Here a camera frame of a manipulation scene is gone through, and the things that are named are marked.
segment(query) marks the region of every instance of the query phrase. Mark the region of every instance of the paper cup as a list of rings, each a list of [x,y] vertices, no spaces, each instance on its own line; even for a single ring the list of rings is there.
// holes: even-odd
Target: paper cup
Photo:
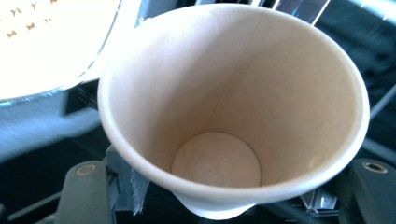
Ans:
[[[318,29],[261,7],[186,7],[119,40],[99,111],[121,156],[194,214],[304,194],[359,150],[369,105]]]

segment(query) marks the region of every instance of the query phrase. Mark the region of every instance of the empty paper cup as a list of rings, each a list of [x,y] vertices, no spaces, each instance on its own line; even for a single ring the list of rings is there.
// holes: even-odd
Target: empty paper cup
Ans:
[[[185,7],[118,42],[100,81],[106,134],[198,216],[304,194],[361,146],[361,75],[303,21],[262,7]]]

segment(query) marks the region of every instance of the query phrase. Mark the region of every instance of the beige paper cup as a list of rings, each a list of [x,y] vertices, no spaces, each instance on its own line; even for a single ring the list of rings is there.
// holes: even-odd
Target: beige paper cup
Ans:
[[[329,37],[260,7],[187,7],[119,40],[99,111],[121,156],[194,214],[301,195],[359,150],[361,75]]]

